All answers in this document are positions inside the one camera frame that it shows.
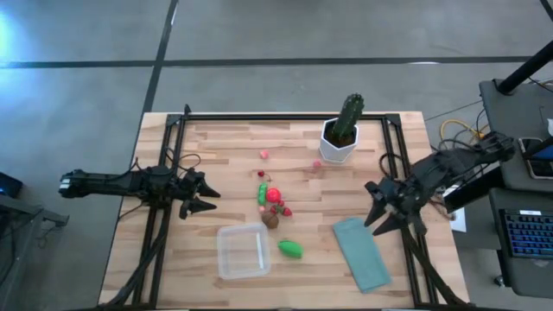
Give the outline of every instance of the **wooden table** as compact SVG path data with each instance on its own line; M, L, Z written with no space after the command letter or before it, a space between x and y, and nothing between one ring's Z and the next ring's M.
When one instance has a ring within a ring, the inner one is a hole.
M400 112L411 162L430 153L421 112ZM140 165L156 165L166 113L144 116L136 156ZM221 193L214 211L179 219L180 201L171 216L159 308L407 308L412 307L409 278L399 231L375 237L392 283L370 294L361 294L352 278L332 224L349 217L364 219L372 198L363 188L383 176L378 158L385 152L380 122L359 121L359 145L340 166L318 159L321 121L187 121L182 154L201 156L198 170ZM269 160L259 158L267 149ZM195 163L181 161L182 166ZM294 217L281 219L270 231L270 274L226 281L218 276L216 235L219 228L260 221L257 211L257 171L270 174L271 186L281 189ZM121 213L139 202L124 199ZM119 222L105 272L100 302L109 301L136 268L148 207ZM427 242L433 265L463 300L467 289L447 220L431 206L423 209L429 229ZM284 257L277 248L281 239L303 245L301 260ZM417 266L423 297L423 273ZM149 282L145 283L147 299Z

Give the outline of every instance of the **teal towel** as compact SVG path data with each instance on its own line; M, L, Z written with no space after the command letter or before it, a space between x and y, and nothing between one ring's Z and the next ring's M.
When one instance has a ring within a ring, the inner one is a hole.
M334 234L361 293L391 282L372 234L362 219L346 219L334 224Z

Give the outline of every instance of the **cactus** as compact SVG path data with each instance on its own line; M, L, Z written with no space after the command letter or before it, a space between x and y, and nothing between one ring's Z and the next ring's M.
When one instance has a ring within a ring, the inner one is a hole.
M345 136L353 133L353 127L363 113L364 100L358 93L352 94L346 98L338 120L334 123L331 135L335 140L342 140Z

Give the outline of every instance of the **concrete floor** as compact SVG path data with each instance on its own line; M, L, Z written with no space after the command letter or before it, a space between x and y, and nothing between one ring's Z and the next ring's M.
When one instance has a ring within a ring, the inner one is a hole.
M154 60L169 0L3 0L0 62ZM166 59L518 56L550 40L538 0L181 0ZM478 82L518 63L164 68L152 111L335 111L361 92L368 111L425 117L478 100ZM22 198L71 215L36 248L21 293L27 310L96 304L119 198L63 200L73 168L128 167L151 67L0 69L0 171L22 180ZM546 67L535 78L553 76ZM472 123L481 104L427 122L430 141L447 118ZM471 301L546 309L492 284L492 251L459 249Z

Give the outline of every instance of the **white hexagonal pot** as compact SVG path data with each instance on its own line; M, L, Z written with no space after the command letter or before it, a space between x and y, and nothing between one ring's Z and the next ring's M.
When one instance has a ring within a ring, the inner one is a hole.
M334 147L334 145L325 139L325 129L329 124L335 122L337 119L338 118L335 117L327 120L322 125L321 145L319 146L319 151L321 152L324 161L340 164L352 154L353 149L357 146L357 143L359 142L359 128L355 125L355 143L342 148Z

